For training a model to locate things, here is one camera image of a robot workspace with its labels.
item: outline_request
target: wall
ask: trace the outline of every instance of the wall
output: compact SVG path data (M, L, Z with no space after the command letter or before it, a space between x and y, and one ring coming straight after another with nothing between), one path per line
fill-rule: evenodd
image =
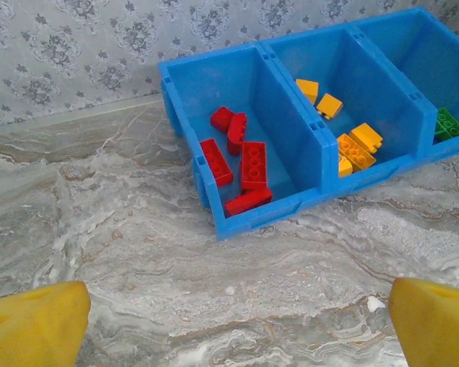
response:
M0 125L157 93L161 60L413 5L459 31L459 0L0 0Z

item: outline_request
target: yellow lego brick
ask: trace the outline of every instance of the yellow lego brick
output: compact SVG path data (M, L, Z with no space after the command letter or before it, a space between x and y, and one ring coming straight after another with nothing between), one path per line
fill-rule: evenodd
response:
M73 367L89 311L81 281L0 298L0 367Z
M320 115L324 115L326 119L332 119L343 108L343 103L332 95L325 93L316 109Z
M376 163L376 159L351 139L349 135L342 134L338 138L338 144L340 154L350 161L353 172L365 170Z
M342 154L340 154L340 161L338 162L338 176L345 177L352 174L352 164Z
M398 278L388 308L409 367L459 367L459 289Z
M296 79L296 84L298 84L299 89L314 105L316 103L316 98L318 98L319 84L317 82L304 79Z
M376 153L377 150L381 148L381 145L383 145L383 137L365 122L353 128L349 135L358 145L366 149L370 154Z

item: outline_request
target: blue plastic bin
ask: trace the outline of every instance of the blue plastic bin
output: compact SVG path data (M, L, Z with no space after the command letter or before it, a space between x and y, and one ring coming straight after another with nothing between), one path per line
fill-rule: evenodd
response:
M194 181L218 239L266 226L459 152L434 139L438 109L459 121L459 38L423 8L291 34L159 65L168 118L193 155ZM295 79L320 83L344 108L326 120ZM226 218L240 193L239 158L210 125L225 106L248 116L247 141L267 146L271 203ZM369 169L338 177L337 137L363 122L383 136ZM218 189L200 147L216 139L233 184Z

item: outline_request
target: gray marble tile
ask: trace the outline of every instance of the gray marble tile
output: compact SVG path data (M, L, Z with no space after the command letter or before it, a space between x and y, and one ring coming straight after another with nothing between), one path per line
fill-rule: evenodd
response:
M78 366L407 366L398 276L459 287L459 155L216 242L161 103L0 136L0 297L85 281Z

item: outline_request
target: storage bin compartment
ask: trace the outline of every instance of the storage bin compartment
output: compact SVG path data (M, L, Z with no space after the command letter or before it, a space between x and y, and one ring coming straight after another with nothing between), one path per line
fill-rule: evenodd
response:
M422 134L423 115L401 90L394 76L365 51L347 26L323 28L303 34L263 41L270 57L284 74L303 104L315 107L300 92L294 80L319 82L316 106L325 93L338 98L343 109L325 119L336 138L368 123L383 137L374 154L377 164L401 156L415 156Z
M423 8L357 26L437 109L445 107L459 121L458 37Z
M220 203L217 208L210 203L213 212L222 211L222 205L241 192L238 169L241 155L229 154L226 135L210 124L211 115L222 106L246 114L245 141L266 143L273 203L303 190L321 189L324 147L320 138L315 136L306 120L306 111L295 101L282 75L256 45L173 60L161 64L160 69L168 115L172 123L175 119L180 122L195 158L193 163L199 166L194 172L198 175L201 201L208 203L209 191L215 190L210 182L204 182L205 191L201 184L202 166L207 164L201 154L201 141L214 138L234 174L232 184L217 189Z

